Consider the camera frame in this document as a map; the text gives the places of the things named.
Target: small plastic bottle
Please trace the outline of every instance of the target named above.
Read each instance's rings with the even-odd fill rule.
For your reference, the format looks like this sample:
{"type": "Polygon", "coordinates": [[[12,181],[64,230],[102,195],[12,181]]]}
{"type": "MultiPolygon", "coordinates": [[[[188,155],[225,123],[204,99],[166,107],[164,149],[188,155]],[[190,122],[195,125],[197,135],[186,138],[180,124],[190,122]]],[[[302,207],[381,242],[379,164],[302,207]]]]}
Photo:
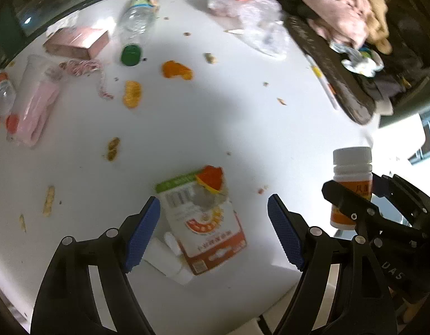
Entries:
{"type": "Polygon", "coordinates": [[[15,89],[9,80],[8,74],[0,70],[0,117],[11,111],[16,97],[15,89]]]}
{"type": "Polygon", "coordinates": [[[144,47],[156,21],[159,0],[132,0],[120,22],[123,50],[120,60],[126,66],[135,66],[142,58],[144,47]]]}
{"type": "MultiPolygon", "coordinates": [[[[334,150],[333,180],[367,200],[372,198],[372,149],[370,147],[347,147],[334,150]]],[[[356,223],[343,215],[334,205],[330,224],[341,230],[354,230],[356,223]]]]}

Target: blue gripper pad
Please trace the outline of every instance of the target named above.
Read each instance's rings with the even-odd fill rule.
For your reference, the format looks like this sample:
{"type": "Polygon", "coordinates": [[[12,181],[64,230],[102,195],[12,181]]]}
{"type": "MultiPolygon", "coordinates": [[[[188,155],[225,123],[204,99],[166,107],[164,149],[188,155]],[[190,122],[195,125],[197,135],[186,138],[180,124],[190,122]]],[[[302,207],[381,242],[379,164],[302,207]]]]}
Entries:
{"type": "Polygon", "coordinates": [[[305,264],[302,256],[303,244],[274,195],[268,199],[268,216],[288,261],[301,271],[305,264]]]}
{"type": "Polygon", "coordinates": [[[145,214],[127,242],[127,255],[125,258],[125,273],[130,272],[134,266],[141,263],[145,248],[152,237],[153,231],[161,214],[161,205],[158,198],[154,198],[148,208],[144,208],[145,214]]]}

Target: cardboard box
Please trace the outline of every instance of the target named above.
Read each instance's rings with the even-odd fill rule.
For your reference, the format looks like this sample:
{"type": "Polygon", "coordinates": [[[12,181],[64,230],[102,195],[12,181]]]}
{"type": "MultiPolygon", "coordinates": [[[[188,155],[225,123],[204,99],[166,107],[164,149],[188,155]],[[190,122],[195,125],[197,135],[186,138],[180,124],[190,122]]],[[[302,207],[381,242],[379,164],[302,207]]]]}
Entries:
{"type": "Polygon", "coordinates": [[[88,27],[58,29],[44,44],[50,54],[74,59],[94,59],[110,41],[108,31],[88,27]]]}

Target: pink towel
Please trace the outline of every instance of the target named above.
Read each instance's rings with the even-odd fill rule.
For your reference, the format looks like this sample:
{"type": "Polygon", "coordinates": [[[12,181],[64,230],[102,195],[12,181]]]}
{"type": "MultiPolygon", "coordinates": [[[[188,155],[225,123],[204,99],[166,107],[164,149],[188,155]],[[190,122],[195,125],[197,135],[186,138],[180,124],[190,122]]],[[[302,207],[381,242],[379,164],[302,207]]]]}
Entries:
{"type": "Polygon", "coordinates": [[[367,0],[302,0],[319,19],[308,21],[327,40],[359,49],[368,36],[367,16],[372,13],[367,0]]]}

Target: water bottle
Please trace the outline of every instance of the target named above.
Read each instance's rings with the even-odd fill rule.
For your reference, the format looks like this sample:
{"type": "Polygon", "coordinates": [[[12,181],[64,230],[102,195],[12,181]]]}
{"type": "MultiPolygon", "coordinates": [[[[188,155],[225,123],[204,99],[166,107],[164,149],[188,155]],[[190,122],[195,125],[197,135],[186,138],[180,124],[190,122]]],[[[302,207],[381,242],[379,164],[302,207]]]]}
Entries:
{"type": "Polygon", "coordinates": [[[0,70],[0,117],[11,111],[16,97],[15,89],[9,80],[8,74],[0,70]]]}
{"type": "Polygon", "coordinates": [[[120,21],[123,44],[120,60],[126,66],[135,66],[142,57],[145,45],[159,11],[159,0],[132,0],[120,21]]]}

